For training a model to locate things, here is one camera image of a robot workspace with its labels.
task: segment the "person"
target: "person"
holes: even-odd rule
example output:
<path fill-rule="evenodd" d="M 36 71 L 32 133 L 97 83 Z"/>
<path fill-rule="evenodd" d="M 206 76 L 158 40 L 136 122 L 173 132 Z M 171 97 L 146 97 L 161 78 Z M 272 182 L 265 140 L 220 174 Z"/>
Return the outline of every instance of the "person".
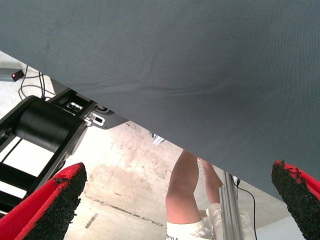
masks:
<path fill-rule="evenodd" d="M 205 176 L 209 208 L 199 211 L 194 196 L 198 178 L 198 157 L 183 150 L 175 163 L 165 198 L 167 240 L 222 239 L 219 188 L 223 185 L 211 163 L 199 158 Z"/>

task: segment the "black roller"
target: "black roller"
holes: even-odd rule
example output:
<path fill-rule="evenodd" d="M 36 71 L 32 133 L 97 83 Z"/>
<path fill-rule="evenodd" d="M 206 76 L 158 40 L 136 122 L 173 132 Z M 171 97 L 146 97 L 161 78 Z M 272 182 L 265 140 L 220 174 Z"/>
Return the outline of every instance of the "black roller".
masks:
<path fill-rule="evenodd" d="M 14 131 L 17 137 L 55 152 L 77 121 L 78 117 L 43 99 L 37 99 L 22 114 Z M 83 131 L 77 137 L 80 140 L 86 130 L 85 124 L 82 128 Z"/>

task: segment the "red and black pad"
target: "red and black pad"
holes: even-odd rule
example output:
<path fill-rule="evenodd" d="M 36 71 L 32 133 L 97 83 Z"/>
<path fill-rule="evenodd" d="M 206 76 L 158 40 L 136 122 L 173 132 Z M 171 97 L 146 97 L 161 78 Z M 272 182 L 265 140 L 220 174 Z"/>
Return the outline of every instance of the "red and black pad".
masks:
<path fill-rule="evenodd" d="M 0 219 L 1 240 L 63 240 L 86 181 L 83 163 L 57 173 Z"/>
<path fill-rule="evenodd" d="M 320 240 L 320 182 L 280 160 L 273 164 L 271 177 L 304 238 Z"/>

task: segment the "gray fabric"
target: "gray fabric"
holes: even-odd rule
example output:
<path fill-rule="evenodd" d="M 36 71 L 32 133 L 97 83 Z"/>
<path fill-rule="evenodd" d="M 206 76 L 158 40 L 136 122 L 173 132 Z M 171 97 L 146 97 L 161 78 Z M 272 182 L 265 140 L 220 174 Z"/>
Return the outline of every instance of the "gray fabric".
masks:
<path fill-rule="evenodd" d="M 320 179 L 318 0 L 0 7 L 0 50 L 125 118 L 275 197 L 274 160 Z"/>

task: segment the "bare leg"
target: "bare leg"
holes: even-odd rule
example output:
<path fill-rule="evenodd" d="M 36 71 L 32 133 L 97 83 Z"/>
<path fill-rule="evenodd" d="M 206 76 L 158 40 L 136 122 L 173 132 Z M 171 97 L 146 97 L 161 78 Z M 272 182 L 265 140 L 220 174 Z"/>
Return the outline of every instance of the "bare leg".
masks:
<path fill-rule="evenodd" d="M 205 176 L 205 191 L 211 204 L 220 203 L 219 188 L 223 185 L 211 163 L 199 158 Z"/>
<path fill-rule="evenodd" d="M 183 150 L 173 168 L 165 199 L 169 223 L 192 224 L 201 220 L 194 196 L 198 178 L 197 156 Z"/>

